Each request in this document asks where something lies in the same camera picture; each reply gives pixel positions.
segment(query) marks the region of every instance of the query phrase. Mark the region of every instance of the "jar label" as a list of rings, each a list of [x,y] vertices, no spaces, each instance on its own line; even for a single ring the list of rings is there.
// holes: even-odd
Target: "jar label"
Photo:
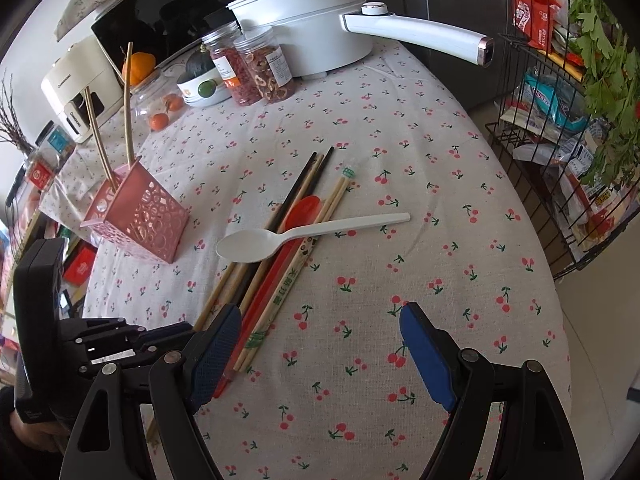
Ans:
[[[42,164],[39,160],[35,161],[34,165],[30,168],[28,173],[29,180],[33,182],[35,187],[39,190],[44,191],[51,180],[52,173],[49,171],[44,164]]]
[[[60,132],[59,129],[60,128],[58,126],[55,127],[55,129],[50,133],[49,137],[47,137],[47,142],[58,153],[62,153],[68,145],[68,140],[66,140],[65,135]]]
[[[284,86],[291,81],[291,70],[289,70],[289,65],[287,64],[287,60],[284,59],[284,54],[280,47],[265,57],[267,58],[274,78],[276,78],[278,86]]]
[[[234,72],[234,69],[231,67],[231,63],[229,63],[226,56],[219,57],[213,60],[213,64],[220,72],[220,77],[225,82],[227,88],[233,88],[236,86],[240,86],[240,80]]]

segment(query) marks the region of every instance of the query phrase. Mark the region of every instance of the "chopstick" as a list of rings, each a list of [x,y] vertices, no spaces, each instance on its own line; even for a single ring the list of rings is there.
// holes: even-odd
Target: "chopstick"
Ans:
[[[303,184],[302,187],[300,188],[300,193],[296,197],[296,200],[294,201],[294,205],[302,197],[310,196],[313,194],[313,192],[316,190],[316,186],[318,185],[318,182],[320,181],[320,178],[322,177],[322,172],[324,171],[324,168],[327,167],[327,164],[329,163],[329,160],[331,159],[331,156],[333,154],[334,154],[334,147],[332,146],[326,152],[326,155],[324,156],[324,158],[322,158],[321,162],[318,165],[314,165],[314,169],[310,172],[311,178],[305,182],[306,186],[305,184]],[[282,222],[282,224],[280,225],[280,228],[278,229],[279,233],[283,231],[284,231],[284,221]],[[258,288],[260,287],[260,284],[262,283],[262,279],[267,274],[268,267],[270,267],[273,264],[273,262],[274,262],[274,258],[270,258],[269,260],[264,260],[260,263],[260,266],[256,270],[254,278],[252,279],[251,284],[246,290],[244,294],[244,298],[242,298],[242,303],[240,304],[240,312],[242,313],[243,316],[247,312],[247,309],[250,307],[255,293],[257,292]]]
[[[318,152],[313,152],[311,154],[311,156],[309,157],[309,160],[305,164],[305,167],[302,169],[302,172],[300,173],[300,175],[294,182],[293,186],[291,187],[291,190],[289,191],[286,199],[278,208],[276,208],[276,211],[272,213],[271,217],[269,218],[269,221],[265,225],[265,229],[268,229],[269,231],[275,230],[283,221],[283,218],[285,217],[285,215],[289,213],[291,207],[295,202],[295,199],[299,195],[299,191],[302,188],[302,186],[304,186],[305,183],[307,183],[306,185],[308,186],[308,182],[310,181],[308,177],[313,175],[312,168],[317,169],[322,161],[322,156],[316,158],[317,154]],[[207,319],[209,319],[209,315],[214,305],[216,304],[216,301],[219,295],[222,293],[223,289],[225,288],[226,282],[228,281],[229,277],[231,277],[231,275],[234,273],[234,270],[236,270],[236,276],[233,282],[229,285],[228,289],[225,291],[222,297],[222,301],[220,302],[222,304],[228,303],[229,300],[235,295],[236,291],[238,290],[238,287],[241,286],[241,282],[246,279],[247,275],[249,275],[249,273],[247,273],[247,269],[248,269],[248,264],[241,264],[240,266],[238,266],[238,269],[236,269],[235,262],[230,262],[228,264],[225,272],[220,277],[220,281],[218,282],[218,284],[210,294],[209,298],[207,299],[207,303],[202,309],[202,312],[200,313],[200,315],[198,316],[198,319],[193,324],[193,330],[195,332],[199,332],[204,329]],[[156,422],[155,418],[152,418],[146,430],[146,440],[148,442],[155,442],[157,441],[157,439],[158,439],[158,423]]]
[[[338,207],[338,204],[340,203],[340,200],[342,199],[348,184],[349,180],[345,177],[342,176],[340,177],[340,179],[338,179],[338,182],[335,184],[334,190],[332,190],[331,195],[324,202],[322,210],[318,213],[314,224],[327,221],[329,218],[331,218],[331,215]],[[291,290],[295,279],[300,273],[300,270],[302,270],[306,259],[313,251],[316,240],[316,238],[307,238],[298,249],[298,252],[294,256],[293,261],[289,264],[289,267],[287,267],[287,270],[280,280],[280,283],[276,287],[268,303],[268,306],[264,309],[262,315],[260,316],[260,319],[255,324],[255,328],[252,331],[252,334],[249,336],[248,343],[249,341],[254,339],[256,341],[256,346],[254,348],[245,347],[242,350],[238,357],[238,360],[236,361],[236,364],[234,365],[234,370],[236,372],[240,370],[246,370],[253,361],[255,355],[258,352],[258,348],[262,344],[266,329],[271,325],[280,309],[280,306],[284,303],[287,294]]]
[[[136,161],[133,152],[133,132],[131,130],[131,56],[133,54],[133,42],[127,45],[127,70],[124,76],[124,141],[127,147],[127,162],[129,167]]]
[[[100,162],[102,163],[104,174],[109,181],[111,190],[115,193],[118,189],[118,183],[116,181],[115,174],[111,169],[111,165],[109,164],[107,151],[104,149],[104,143],[102,142],[102,136],[100,135],[100,129],[98,128],[98,120],[95,117],[94,102],[91,101],[91,89],[88,86],[84,87],[84,102],[86,104],[87,114],[89,115],[89,124],[92,132],[94,133],[95,144],[98,147],[98,155],[100,156]]]
[[[296,179],[291,190],[289,191],[289,194],[287,195],[286,199],[284,200],[282,205],[276,208],[276,211],[272,213],[271,217],[269,218],[269,221],[265,225],[265,229],[268,229],[269,231],[273,231],[280,225],[280,223],[282,222],[282,219],[284,218],[284,215],[288,212],[289,207],[291,206],[293,200],[295,199],[298,193],[298,189],[300,188],[300,186],[302,186],[303,182],[305,181],[306,174],[309,172],[310,168],[315,163],[317,154],[318,154],[317,152],[313,152],[311,154],[311,156],[309,157],[309,160],[305,164],[305,167],[302,169],[300,176]],[[216,285],[216,288],[214,288],[213,292],[210,294],[209,299],[207,300],[207,303],[205,304],[204,308],[202,309],[202,312],[200,313],[200,315],[198,316],[198,319],[193,325],[193,329],[195,331],[199,331],[204,328],[204,325],[207,322],[207,318],[209,317],[209,314],[211,313],[213,306],[216,303],[216,300],[218,299],[218,296],[222,293],[222,290],[225,287],[225,283],[228,281],[229,277],[231,277],[231,274],[234,272],[235,268],[236,268],[235,262],[230,262],[228,264],[226,271],[220,277],[220,281]],[[239,275],[244,276],[246,269],[247,269],[247,264],[242,264],[241,269],[239,270],[239,273],[236,274],[236,276],[239,276]],[[239,284],[240,284],[240,281],[236,279],[232,282],[229,289],[235,290],[236,288],[238,288]],[[228,293],[225,295],[223,299],[226,300],[227,298],[228,298]]]

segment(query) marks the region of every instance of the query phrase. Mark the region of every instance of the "pink utensil holder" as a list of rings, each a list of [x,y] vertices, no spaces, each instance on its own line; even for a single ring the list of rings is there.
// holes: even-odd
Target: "pink utensil holder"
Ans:
[[[140,158],[130,169],[125,164],[115,173],[120,183],[116,193],[105,180],[80,227],[90,227],[141,260],[172,263],[189,218],[187,210],[158,184]]]

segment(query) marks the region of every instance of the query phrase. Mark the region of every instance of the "pot handle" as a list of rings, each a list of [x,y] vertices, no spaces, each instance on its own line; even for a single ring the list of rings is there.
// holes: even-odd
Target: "pot handle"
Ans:
[[[396,16],[392,12],[382,16],[366,16],[359,12],[343,14],[342,27],[348,32],[425,46],[479,66],[489,65],[494,56],[492,38],[466,28]]]

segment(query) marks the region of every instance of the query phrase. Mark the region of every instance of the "microwave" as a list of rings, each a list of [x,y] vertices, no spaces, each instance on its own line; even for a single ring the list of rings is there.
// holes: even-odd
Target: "microwave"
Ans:
[[[99,13],[92,31],[109,62],[120,74],[127,45],[133,52],[156,57],[167,65],[200,38],[235,20],[226,4],[233,0],[115,0]]]

